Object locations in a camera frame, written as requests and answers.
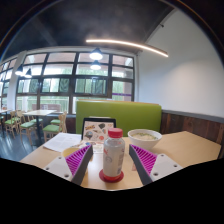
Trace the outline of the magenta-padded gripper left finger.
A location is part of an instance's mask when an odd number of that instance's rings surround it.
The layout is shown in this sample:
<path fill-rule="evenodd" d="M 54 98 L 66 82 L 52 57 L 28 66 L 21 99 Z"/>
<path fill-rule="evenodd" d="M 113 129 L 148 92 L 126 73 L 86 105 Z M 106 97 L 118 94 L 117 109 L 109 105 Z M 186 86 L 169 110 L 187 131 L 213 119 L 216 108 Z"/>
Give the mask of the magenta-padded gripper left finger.
<path fill-rule="evenodd" d="M 44 170 L 76 185 L 81 185 L 92 156 L 93 148 L 87 145 L 66 157 L 56 157 L 44 167 Z"/>

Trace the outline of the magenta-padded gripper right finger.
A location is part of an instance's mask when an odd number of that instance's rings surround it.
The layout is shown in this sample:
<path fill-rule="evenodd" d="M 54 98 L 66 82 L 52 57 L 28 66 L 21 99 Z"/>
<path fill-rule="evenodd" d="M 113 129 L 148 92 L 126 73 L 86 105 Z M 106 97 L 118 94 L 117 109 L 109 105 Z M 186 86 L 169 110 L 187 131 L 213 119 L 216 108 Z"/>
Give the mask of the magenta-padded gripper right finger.
<path fill-rule="evenodd" d="M 129 155 L 143 185 L 150 184 L 182 169 L 178 163 L 167 155 L 154 154 L 133 144 L 129 145 Z"/>

